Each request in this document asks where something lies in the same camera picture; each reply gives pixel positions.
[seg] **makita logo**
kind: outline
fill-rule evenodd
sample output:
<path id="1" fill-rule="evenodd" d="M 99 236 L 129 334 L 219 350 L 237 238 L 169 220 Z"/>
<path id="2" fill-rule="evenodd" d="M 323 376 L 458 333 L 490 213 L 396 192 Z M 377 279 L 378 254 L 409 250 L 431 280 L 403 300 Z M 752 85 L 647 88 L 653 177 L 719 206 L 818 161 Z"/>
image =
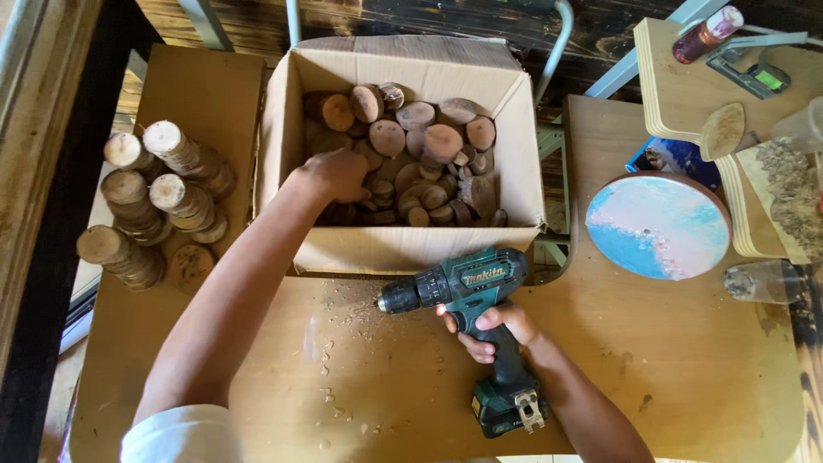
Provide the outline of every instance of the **makita logo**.
<path id="1" fill-rule="evenodd" d="M 479 275 L 468 275 L 466 277 L 466 284 L 478 283 L 489 278 L 502 277 L 506 272 L 503 269 L 486 270 Z"/>

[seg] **red bottle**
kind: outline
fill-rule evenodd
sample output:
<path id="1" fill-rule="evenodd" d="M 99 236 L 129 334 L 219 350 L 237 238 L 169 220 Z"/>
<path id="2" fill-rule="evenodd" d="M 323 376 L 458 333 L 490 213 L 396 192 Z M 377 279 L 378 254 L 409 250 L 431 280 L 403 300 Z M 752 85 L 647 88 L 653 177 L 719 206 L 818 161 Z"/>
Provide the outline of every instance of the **red bottle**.
<path id="1" fill-rule="evenodd" d="M 672 45 L 674 59 L 683 64 L 691 64 L 697 58 L 716 49 L 735 30 L 743 26 L 743 15 L 731 6 L 709 16 L 709 19 L 692 27 Z"/>

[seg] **stack of wood slices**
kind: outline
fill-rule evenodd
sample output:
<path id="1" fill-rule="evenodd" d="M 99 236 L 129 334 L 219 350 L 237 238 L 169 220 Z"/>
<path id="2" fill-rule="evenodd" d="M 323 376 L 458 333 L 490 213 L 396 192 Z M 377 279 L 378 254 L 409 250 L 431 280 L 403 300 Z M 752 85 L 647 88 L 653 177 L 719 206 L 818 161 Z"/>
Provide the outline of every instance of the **stack of wood slices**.
<path id="1" fill-rule="evenodd" d="M 394 82 L 304 95 L 306 157 L 345 148 L 369 163 L 371 199 L 331 204 L 320 226 L 505 227 L 495 123 L 463 98 L 406 101 Z"/>
<path id="2" fill-rule="evenodd" d="M 77 240 L 83 260 L 102 265 L 127 288 L 142 291 L 168 273 L 155 245 L 174 229 L 204 244 L 225 235 L 229 224 L 216 203 L 235 189 L 237 177 L 220 153 L 167 120 L 149 126 L 142 141 L 131 133 L 115 133 L 103 153 L 117 167 L 100 184 L 114 223 L 83 232 Z M 214 267 L 213 254 L 205 246 L 189 244 L 174 254 L 172 267 L 176 277 L 196 274 L 199 288 L 207 276 L 204 269 Z M 175 286 L 193 294 L 193 279 L 181 281 Z"/>

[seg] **finger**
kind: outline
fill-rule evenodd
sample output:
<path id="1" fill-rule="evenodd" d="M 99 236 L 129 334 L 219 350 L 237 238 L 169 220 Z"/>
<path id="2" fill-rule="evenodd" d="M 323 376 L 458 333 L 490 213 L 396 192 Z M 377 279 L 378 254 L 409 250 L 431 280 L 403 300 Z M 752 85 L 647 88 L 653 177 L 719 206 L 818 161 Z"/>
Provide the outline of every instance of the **finger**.
<path id="1" fill-rule="evenodd" d="M 470 353 L 472 358 L 474 358 L 475 362 L 477 363 L 494 363 L 495 358 L 492 355 L 477 355 L 475 353 Z"/>
<path id="2" fill-rule="evenodd" d="M 490 343 L 478 341 L 468 334 L 458 333 L 458 339 L 466 346 L 466 350 L 471 355 L 492 355 L 495 353 L 495 346 Z"/>
<path id="3" fill-rule="evenodd" d="M 454 317 L 448 312 L 443 314 L 443 322 L 446 324 L 446 329 L 449 330 L 449 333 L 458 332 L 458 323 L 454 321 Z"/>
<path id="4" fill-rule="evenodd" d="M 540 334 L 540 328 L 529 318 L 526 311 L 511 301 L 506 301 L 483 312 L 483 315 L 475 322 L 479 330 L 491 330 L 501 324 L 505 324 L 514 338 L 523 345 L 529 344 Z"/>

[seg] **plastic cup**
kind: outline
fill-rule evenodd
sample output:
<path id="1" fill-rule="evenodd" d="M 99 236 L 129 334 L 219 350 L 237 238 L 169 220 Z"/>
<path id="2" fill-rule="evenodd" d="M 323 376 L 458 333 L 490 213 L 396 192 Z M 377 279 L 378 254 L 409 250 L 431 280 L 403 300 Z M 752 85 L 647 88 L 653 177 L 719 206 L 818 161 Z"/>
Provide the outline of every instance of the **plastic cup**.
<path id="1" fill-rule="evenodd" d="M 823 150 L 823 96 L 778 122 L 774 126 L 774 138 L 777 137 L 791 138 L 788 145 L 802 153 Z"/>
<path id="2" fill-rule="evenodd" d="M 802 293 L 797 271 L 785 260 L 735 265 L 726 270 L 723 286 L 735 299 L 772 304 L 790 304 Z"/>

